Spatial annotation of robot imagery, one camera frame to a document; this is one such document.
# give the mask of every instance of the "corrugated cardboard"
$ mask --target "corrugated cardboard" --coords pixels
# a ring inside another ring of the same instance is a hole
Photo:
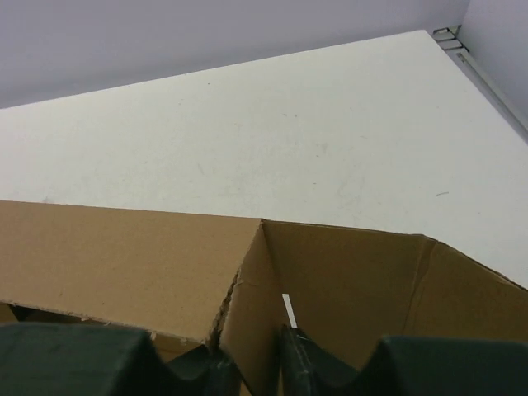
[[[162,355],[219,344],[257,395],[276,380],[281,293],[358,368],[385,334],[528,341],[526,290],[421,235],[5,201],[0,219],[0,301],[144,328]]]

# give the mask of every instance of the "gray wall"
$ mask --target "gray wall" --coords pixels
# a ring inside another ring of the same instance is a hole
[[[0,107],[462,22],[469,0],[0,0]]]
[[[527,117],[528,1],[471,0],[460,40]]]

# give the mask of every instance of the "white table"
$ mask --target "white table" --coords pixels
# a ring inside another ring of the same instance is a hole
[[[424,233],[528,286],[528,146],[426,32],[0,111],[0,199]]]

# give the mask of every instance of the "cardboard flap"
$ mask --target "cardboard flap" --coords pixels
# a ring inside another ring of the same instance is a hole
[[[265,221],[273,264],[299,326],[355,367],[400,334],[428,238]]]
[[[528,341],[528,293],[444,243],[421,262],[405,333]]]
[[[259,219],[0,202],[0,300],[203,342]]]
[[[238,273],[220,338],[220,346],[237,362],[255,395],[273,392],[278,337],[285,318],[281,288],[259,230]]]

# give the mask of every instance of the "cardboard edge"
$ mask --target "cardboard edge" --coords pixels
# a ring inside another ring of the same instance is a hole
[[[295,221],[282,221],[282,220],[270,220],[270,219],[262,219],[262,225],[266,226],[266,224],[291,224],[291,225],[305,225],[308,227],[318,227],[321,229],[355,229],[357,231],[362,231],[366,233],[384,233],[384,234],[397,234],[397,235],[406,235],[406,236],[413,236],[413,235],[419,235],[424,236],[421,234],[409,234],[409,233],[392,233],[390,231],[382,231],[378,229],[361,229],[358,227],[346,227],[344,225],[330,225],[330,224],[320,224],[320,223],[299,223]]]
[[[205,340],[202,340],[202,343],[204,343],[210,350],[214,350],[220,343],[220,335],[222,333],[222,330],[224,329],[225,320],[229,314],[229,309],[233,300],[233,291],[236,284],[238,283],[238,279],[240,278],[241,266],[242,264],[238,267],[237,272],[235,273],[235,276],[231,281],[231,285],[229,286],[224,300],[222,301],[222,304],[219,307],[219,311],[216,314],[216,317],[214,318],[213,324],[211,326],[211,329],[209,330],[207,338]]]
[[[484,264],[477,262],[468,255],[462,253],[460,250],[448,245],[447,243],[440,242],[436,239],[423,236],[425,238],[425,245],[422,249],[422,253],[418,259],[417,263],[417,274],[415,275],[415,281],[413,283],[411,299],[409,301],[409,308],[405,323],[403,325],[402,334],[412,333],[413,329],[416,327],[415,323],[417,320],[417,315],[420,309],[420,303],[422,297],[427,290],[427,275],[431,267],[431,258],[433,257],[435,250],[438,248],[450,249],[454,254],[461,256],[463,259],[471,262],[471,264],[478,267],[480,270],[485,271],[492,276],[491,281],[497,282],[502,285],[508,285],[514,287],[519,291],[527,291],[524,287],[517,284],[516,282],[510,280],[503,274],[498,271],[492,270],[491,268],[485,266]]]
[[[278,340],[287,318],[263,221],[238,272],[219,342],[255,395],[273,393],[278,384]]]
[[[48,313],[52,313],[52,314],[59,314],[59,315],[69,316],[71,318],[78,318],[81,322],[90,320],[90,321],[93,321],[93,322],[97,322],[97,323],[99,323],[102,326],[113,325],[113,326],[119,326],[119,327],[123,327],[123,328],[137,328],[139,330],[144,330],[145,332],[148,332],[151,335],[151,338],[155,338],[158,335],[162,336],[162,337],[169,337],[169,338],[172,338],[174,340],[178,340],[181,343],[182,346],[185,346],[185,345],[187,345],[187,343],[190,343],[190,342],[195,343],[195,344],[203,344],[204,343],[203,340],[198,340],[198,339],[189,338],[189,337],[181,337],[181,336],[178,336],[178,335],[175,335],[175,334],[170,334],[170,333],[165,333],[165,332],[157,332],[157,331],[154,331],[154,330],[151,330],[151,329],[148,329],[148,328],[142,328],[140,326],[135,326],[133,324],[112,322],[112,321],[108,321],[108,320],[105,320],[105,319],[102,319],[102,318],[94,318],[92,316],[79,315],[78,313],[64,312],[64,311],[60,311],[58,309],[48,309],[48,308],[39,307],[38,305],[18,304],[15,301],[0,299],[0,307],[1,306],[7,306],[7,304],[14,305],[14,306],[21,306],[21,307],[29,308],[29,309],[38,309],[39,311],[48,312]]]

